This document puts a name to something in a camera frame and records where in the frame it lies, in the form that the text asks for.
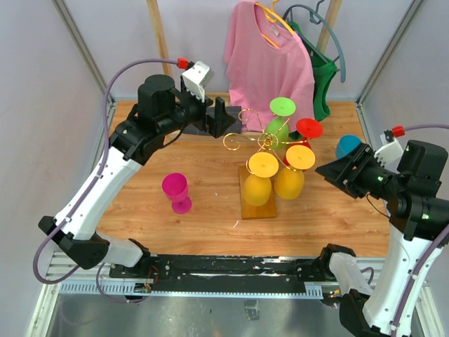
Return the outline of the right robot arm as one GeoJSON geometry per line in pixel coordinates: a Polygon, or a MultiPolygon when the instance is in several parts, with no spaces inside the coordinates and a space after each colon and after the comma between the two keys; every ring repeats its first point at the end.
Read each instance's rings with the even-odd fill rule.
{"type": "Polygon", "coordinates": [[[339,284],[340,323],[353,336],[411,335],[420,289],[448,244],[448,201],[436,196],[447,160],[444,148],[410,140],[396,172],[387,170],[365,143],[316,168],[350,197],[384,200],[389,212],[389,247],[374,287],[359,270],[353,250],[329,244],[321,251],[319,275],[339,284]]]}

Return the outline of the magenta wine glass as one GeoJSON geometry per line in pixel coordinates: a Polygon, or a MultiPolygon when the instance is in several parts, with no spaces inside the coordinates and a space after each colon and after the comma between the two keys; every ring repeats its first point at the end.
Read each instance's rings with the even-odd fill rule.
{"type": "Polygon", "coordinates": [[[171,201],[172,210],[176,214],[186,214],[191,210],[192,201],[188,195],[188,182],[183,174],[171,173],[167,175],[162,181],[161,188],[171,201]]]}

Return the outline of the blue wine glass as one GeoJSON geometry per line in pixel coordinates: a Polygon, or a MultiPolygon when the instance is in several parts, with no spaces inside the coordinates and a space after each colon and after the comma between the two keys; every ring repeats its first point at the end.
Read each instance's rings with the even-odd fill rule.
{"type": "Polygon", "coordinates": [[[347,134],[342,136],[335,148],[335,156],[341,159],[356,149],[362,143],[361,139],[355,135],[347,134]]]}

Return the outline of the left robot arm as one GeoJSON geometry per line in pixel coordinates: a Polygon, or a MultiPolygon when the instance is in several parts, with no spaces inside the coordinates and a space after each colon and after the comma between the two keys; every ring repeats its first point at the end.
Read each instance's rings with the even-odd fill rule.
{"type": "Polygon", "coordinates": [[[132,276],[144,277],[150,269],[147,249],[132,239],[100,234],[99,220],[126,182],[166,146],[167,135],[192,125],[219,138],[235,123],[223,99],[195,95],[196,84],[187,77],[181,79],[181,87],[177,90],[167,75],[147,77],[138,88],[137,103],[110,135],[98,168],[64,211],[39,221],[39,229],[78,267],[89,270],[116,263],[132,276]]]}

